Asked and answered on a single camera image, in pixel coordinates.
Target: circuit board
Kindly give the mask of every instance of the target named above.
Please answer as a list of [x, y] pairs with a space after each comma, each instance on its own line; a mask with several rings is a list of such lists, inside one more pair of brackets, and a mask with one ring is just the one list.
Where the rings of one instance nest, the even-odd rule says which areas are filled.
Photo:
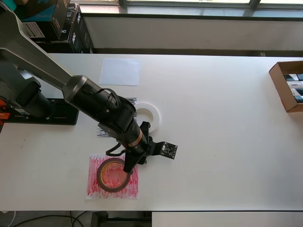
[[171, 159], [175, 159], [177, 148], [178, 146], [174, 144], [163, 142], [160, 155]]

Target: cardboard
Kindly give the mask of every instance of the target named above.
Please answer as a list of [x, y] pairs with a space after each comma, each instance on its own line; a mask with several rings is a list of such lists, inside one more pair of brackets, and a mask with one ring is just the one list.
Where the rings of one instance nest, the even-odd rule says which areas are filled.
[[283, 75], [302, 73], [303, 61], [281, 61], [269, 71], [282, 104], [288, 113], [303, 111], [303, 103], [297, 103]]

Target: cable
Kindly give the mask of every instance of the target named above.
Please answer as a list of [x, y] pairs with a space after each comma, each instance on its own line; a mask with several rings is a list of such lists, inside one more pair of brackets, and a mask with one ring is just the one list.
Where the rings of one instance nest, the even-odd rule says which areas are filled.
[[87, 211], [85, 211], [85, 212], [79, 214], [79, 215], [76, 217], [76, 219], [74, 220], [74, 222], [71, 224], [71, 227], [74, 227], [75, 221], [78, 220], [78, 218], [80, 218], [80, 216], [83, 215], [83, 214], [85, 214], [86, 212], [87, 212]]
[[121, 142], [118, 141], [118, 140], [117, 140], [117, 142], [118, 142], [117, 145], [115, 145], [113, 148], [111, 148], [111, 149], [109, 149], [108, 151], [105, 152], [105, 154], [106, 154], [107, 156], [118, 157], [118, 156], [120, 156], [120, 155], [122, 155], [122, 154], [124, 154], [124, 153], [126, 152], [126, 150], [124, 149], [124, 150], [122, 150], [122, 151], [121, 151], [120, 153], [118, 153], [118, 154], [111, 154], [113, 151], [117, 150], [117, 149], [121, 146]]
[[117, 105], [110, 105], [109, 103], [113, 104], [112, 102], [109, 102], [107, 104], [110, 105], [114, 109], [120, 108], [120, 106], [121, 106], [121, 100], [120, 100], [119, 96], [112, 89], [110, 89], [110, 88], [101, 88], [99, 91], [97, 91], [95, 93], [91, 92], [90, 94], [91, 95], [96, 95], [96, 94], [98, 94], [98, 93], [100, 93], [100, 92], [102, 92], [104, 90], [110, 91], [111, 95], [113, 95], [113, 97], [115, 98], [115, 100], [117, 102]]
[[[70, 216], [71, 216], [71, 211], [70, 211]], [[71, 216], [72, 217], [72, 216]], [[71, 218], [71, 225], [72, 225], [72, 218]]]
[[13, 224], [13, 222], [14, 222], [14, 220], [15, 220], [15, 217], [16, 217], [16, 211], [14, 211], [14, 217], [13, 217], [13, 219], [11, 220], [10, 224], [8, 225], [8, 227], [10, 227], [11, 224]]
[[84, 227], [83, 224], [78, 220], [78, 218], [75, 218], [75, 217], [72, 217], [72, 216], [68, 216], [68, 215], [45, 215], [45, 216], [41, 216], [41, 217], [37, 217], [37, 218], [32, 218], [32, 219], [29, 219], [29, 220], [26, 220], [26, 221], [22, 221], [14, 226], [11, 226], [11, 227], [17, 227], [17, 226], [20, 226], [26, 222], [29, 222], [29, 221], [33, 221], [33, 220], [37, 220], [37, 219], [41, 219], [41, 218], [46, 218], [46, 217], [62, 217], [62, 218], [73, 218], [75, 219], [73, 224], [75, 223], [75, 221], [78, 221], [78, 223], [81, 225], [81, 227]]

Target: window frame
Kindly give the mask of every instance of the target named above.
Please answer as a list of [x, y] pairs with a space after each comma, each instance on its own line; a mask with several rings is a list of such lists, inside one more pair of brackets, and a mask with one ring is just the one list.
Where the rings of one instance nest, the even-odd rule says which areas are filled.
[[98, 1], [98, 0], [72, 0], [73, 3], [81, 5], [102, 5], [120, 7], [182, 7], [182, 8], [208, 8], [208, 9], [248, 9], [248, 10], [270, 10], [270, 9], [295, 9], [302, 10], [303, 4], [271, 4], [260, 3], [261, 0], [250, 0], [249, 3], [216, 3], [216, 2], [171, 2], [171, 1]]

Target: white tape roll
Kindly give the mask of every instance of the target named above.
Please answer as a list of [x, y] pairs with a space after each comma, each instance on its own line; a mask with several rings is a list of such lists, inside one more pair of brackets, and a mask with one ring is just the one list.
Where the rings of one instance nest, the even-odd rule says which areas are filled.
[[157, 109], [155, 107], [153, 107], [152, 105], [148, 104], [148, 103], [137, 103], [134, 105], [136, 110], [139, 109], [145, 109], [148, 110], [149, 112], [151, 112], [152, 117], [153, 117], [153, 121], [150, 122], [151, 127], [149, 129], [149, 133], [153, 132], [155, 129], [157, 129], [160, 125], [160, 115], [159, 112], [157, 111]]

